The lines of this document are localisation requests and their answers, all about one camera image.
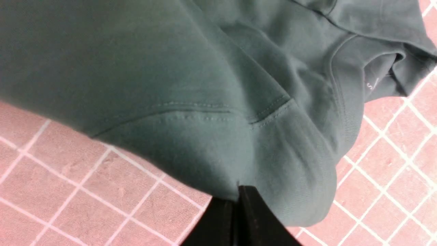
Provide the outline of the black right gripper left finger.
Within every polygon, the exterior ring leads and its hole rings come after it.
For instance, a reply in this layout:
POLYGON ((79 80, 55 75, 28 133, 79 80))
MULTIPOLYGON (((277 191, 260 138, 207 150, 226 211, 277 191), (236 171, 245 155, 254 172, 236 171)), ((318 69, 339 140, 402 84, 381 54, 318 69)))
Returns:
POLYGON ((213 197, 182 246, 233 246, 236 203, 213 197))

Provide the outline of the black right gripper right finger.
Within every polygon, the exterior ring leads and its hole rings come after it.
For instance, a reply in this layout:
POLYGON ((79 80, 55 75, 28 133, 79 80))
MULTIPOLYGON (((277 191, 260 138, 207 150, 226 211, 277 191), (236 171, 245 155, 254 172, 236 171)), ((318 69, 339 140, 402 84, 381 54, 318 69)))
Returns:
POLYGON ((253 186, 239 186, 237 245, 301 246, 269 209, 253 186))

